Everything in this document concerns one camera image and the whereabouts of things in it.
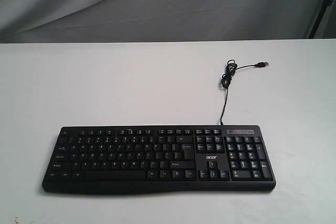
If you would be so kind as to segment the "grey backdrop cloth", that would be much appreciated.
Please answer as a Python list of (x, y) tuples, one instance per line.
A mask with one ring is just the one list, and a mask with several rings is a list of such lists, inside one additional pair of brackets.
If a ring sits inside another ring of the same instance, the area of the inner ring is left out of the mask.
[(1, 0), (1, 42), (300, 39), (322, 1)]

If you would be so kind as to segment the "black tripod stand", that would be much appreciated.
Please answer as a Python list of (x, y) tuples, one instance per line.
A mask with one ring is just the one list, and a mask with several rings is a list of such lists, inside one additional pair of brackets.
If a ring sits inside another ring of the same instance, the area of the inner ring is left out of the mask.
[(308, 39), (314, 39), (314, 37), (315, 37), (315, 35), (318, 31), (318, 28), (319, 28), (319, 26), (322, 22), (322, 19), (323, 19), (325, 13), (326, 13), (326, 10), (329, 6), (332, 5), (333, 1), (334, 0), (322, 0), (319, 11), (318, 11), (318, 14), (317, 14), (317, 16), (314, 20), (312, 28), (310, 29)]

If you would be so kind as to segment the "black acer keyboard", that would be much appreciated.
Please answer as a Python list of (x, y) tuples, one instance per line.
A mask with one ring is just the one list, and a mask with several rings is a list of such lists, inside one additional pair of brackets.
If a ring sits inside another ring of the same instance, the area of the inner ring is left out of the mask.
[(42, 183), (48, 193), (81, 195), (275, 186), (256, 125), (63, 127)]

